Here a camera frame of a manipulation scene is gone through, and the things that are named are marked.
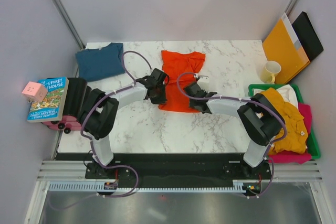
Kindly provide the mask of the orange t-shirt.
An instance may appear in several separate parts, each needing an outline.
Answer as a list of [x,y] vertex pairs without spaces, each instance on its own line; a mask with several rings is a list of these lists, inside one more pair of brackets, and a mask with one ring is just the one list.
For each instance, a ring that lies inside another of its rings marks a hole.
[[167,102],[159,105],[159,109],[171,112],[197,113],[196,109],[189,107],[189,98],[184,96],[180,89],[195,81],[193,73],[199,73],[202,69],[205,54],[196,51],[181,54],[162,50],[161,56],[162,70],[169,76],[169,81],[165,88]]

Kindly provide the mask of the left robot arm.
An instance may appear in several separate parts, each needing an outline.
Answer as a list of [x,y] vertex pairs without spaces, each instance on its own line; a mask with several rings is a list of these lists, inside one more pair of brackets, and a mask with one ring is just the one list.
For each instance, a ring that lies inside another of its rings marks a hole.
[[77,121],[81,124],[81,135],[90,141],[94,160],[99,163],[97,173],[103,178],[111,178],[115,173],[109,134],[118,110],[147,99],[152,104],[166,104],[165,88],[169,81],[168,74],[155,68],[149,76],[135,79],[130,85],[110,93],[98,88],[89,92]]

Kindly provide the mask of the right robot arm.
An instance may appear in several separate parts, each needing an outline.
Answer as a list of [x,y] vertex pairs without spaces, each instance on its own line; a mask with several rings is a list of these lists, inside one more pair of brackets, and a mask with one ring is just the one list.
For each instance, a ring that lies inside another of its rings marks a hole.
[[259,173],[259,164],[276,136],[285,127],[285,119],[261,93],[247,98],[226,97],[216,92],[206,92],[198,83],[187,85],[182,92],[189,98],[189,105],[202,113],[225,114],[240,118],[250,142],[240,166],[241,174],[248,179]]

